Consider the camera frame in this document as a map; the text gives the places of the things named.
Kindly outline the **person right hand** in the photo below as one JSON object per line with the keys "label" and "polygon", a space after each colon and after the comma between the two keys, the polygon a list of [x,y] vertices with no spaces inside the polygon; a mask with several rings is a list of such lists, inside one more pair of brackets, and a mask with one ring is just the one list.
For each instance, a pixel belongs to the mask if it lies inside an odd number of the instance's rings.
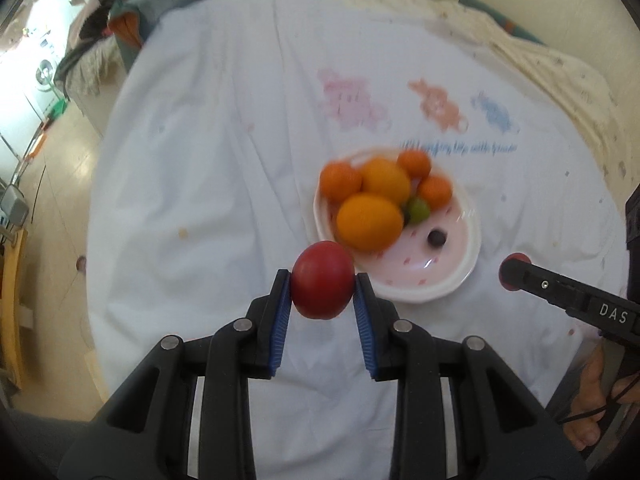
{"label": "person right hand", "polygon": [[[601,388],[603,369],[603,344],[598,344],[580,373],[578,393],[570,404],[570,417],[586,414],[605,404],[606,394]],[[602,417],[603,413],[594,414],[563,425],[565,437],[577,451],[598,443],[601,437],[598,422]]]}

